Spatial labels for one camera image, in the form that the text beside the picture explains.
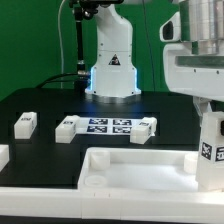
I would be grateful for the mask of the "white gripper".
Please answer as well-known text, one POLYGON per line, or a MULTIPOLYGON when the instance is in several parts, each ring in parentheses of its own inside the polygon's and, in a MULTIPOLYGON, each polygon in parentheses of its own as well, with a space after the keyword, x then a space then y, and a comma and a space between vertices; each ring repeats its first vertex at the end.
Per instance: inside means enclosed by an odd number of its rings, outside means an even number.
POLYGON ((163 64, 169 90, 194 96, 199 121, 212 111, 209 99, 224 102, 224 44, 218 54, 202 56, 192 55, 189 44, 167 44, 163 64))

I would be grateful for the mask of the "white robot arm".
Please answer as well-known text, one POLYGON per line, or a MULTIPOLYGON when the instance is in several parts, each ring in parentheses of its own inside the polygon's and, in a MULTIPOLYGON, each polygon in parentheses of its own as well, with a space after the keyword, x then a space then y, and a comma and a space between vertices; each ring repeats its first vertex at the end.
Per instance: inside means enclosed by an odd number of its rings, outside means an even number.
MULTIPOLYGON (((85 94, 104 103, 123 103, 141 94, 132 64, 131 23, 117 4, 139 0, 69 0, 79 20, 97 23, 97 61, 85 94)), ((199 115, 212 100, 224 102, 224 0, 171 0, 179 10, 159 30, 165 81, 170 91, 191 95, 199 115)))

